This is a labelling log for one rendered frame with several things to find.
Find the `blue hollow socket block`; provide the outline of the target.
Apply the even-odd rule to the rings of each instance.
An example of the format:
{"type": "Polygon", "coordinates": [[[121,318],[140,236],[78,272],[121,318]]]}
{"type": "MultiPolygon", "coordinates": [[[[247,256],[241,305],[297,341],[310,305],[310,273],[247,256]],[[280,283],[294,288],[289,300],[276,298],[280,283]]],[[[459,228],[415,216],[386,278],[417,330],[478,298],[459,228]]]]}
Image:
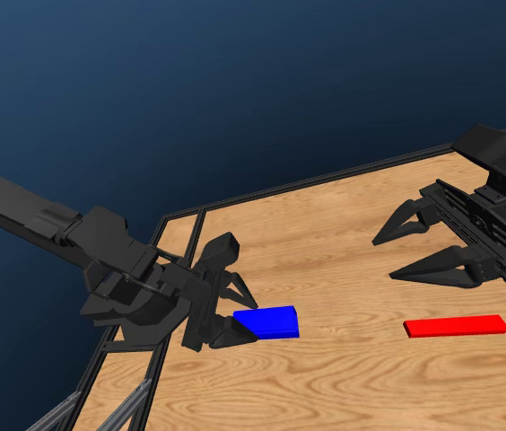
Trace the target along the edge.
{"type": "Polygon", "coordinates": [[[296,339],[298,316],[292,305],[235,311],[232,317],[259,339],[296,339]]]}

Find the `thin red peg bar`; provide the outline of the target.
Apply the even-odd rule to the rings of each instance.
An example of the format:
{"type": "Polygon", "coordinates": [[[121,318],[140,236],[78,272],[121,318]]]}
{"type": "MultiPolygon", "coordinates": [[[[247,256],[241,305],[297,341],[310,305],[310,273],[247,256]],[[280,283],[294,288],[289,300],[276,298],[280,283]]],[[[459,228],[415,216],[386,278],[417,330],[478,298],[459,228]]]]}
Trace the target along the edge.
{"type": "Polygon", "coordinates": [[[403,327],[409,338],[506,333],[506,322],[499,314],[408,320],[403,322],[403,327]]]}

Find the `grey metal strut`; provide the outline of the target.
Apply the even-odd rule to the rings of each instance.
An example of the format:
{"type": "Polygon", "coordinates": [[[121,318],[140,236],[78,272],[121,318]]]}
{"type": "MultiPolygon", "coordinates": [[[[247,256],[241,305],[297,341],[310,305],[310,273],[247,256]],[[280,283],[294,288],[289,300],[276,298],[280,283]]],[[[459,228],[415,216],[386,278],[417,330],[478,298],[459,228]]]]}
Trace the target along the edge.
{"type": "Polygon", "coordinates": [[[120,431],[147,397],[152,380],[144,379],[105,419],[96,431],[120,431]]]}
{"type": "Polygon", "coordinates": [[[80,391],[72,393],[25,431],[49,431],[73,411],[81,394],[80,391]]]}

